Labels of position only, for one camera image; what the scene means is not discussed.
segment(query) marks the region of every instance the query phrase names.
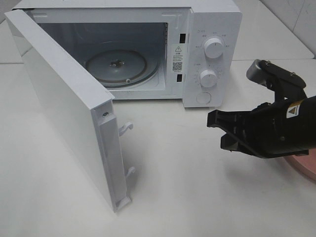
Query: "qr code sticker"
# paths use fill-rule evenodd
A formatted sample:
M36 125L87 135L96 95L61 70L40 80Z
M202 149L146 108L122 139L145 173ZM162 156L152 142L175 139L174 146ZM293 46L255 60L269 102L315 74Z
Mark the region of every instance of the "qr code sticker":
M172 64L173 71L181 71L182 70L182 62L177 62Z

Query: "microwave door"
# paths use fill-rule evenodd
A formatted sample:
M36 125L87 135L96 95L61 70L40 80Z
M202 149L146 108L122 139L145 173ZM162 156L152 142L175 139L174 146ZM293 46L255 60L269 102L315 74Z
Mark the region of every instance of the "microwave door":
M113 95L24 11L5 14L45 115L113 211L130 202Z

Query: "microwave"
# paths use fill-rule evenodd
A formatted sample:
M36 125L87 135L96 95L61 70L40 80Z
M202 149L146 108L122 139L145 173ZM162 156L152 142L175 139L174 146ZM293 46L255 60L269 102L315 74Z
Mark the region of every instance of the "microwave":
M112 100L220 106L232 0L22 0L6 19L43 110L113 211L130 202Z

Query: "timer knob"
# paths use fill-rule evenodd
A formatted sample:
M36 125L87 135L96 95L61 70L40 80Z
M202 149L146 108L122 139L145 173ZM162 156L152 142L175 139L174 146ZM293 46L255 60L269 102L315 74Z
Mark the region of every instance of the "timer knob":
M224 43L220 38L212 37L204 43L204 52L208 58L218 58L224 51Z
M199 80L203 87L212 87L217 83L217 75L213 70L205 70L199 75Z

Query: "microwave button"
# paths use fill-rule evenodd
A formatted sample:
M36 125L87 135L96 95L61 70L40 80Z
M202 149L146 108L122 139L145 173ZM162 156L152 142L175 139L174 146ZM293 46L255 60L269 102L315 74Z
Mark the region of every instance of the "microwave button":
M197 102L200 104L208 104L211 102L211 94L207 92L202 92L197 95Z
M208 58L218 58L222 55L224 43L218 37L209 38L204 44L204 52Z
M217 83L217 75L213 70L205 70L199 75L201 86L210 88Z

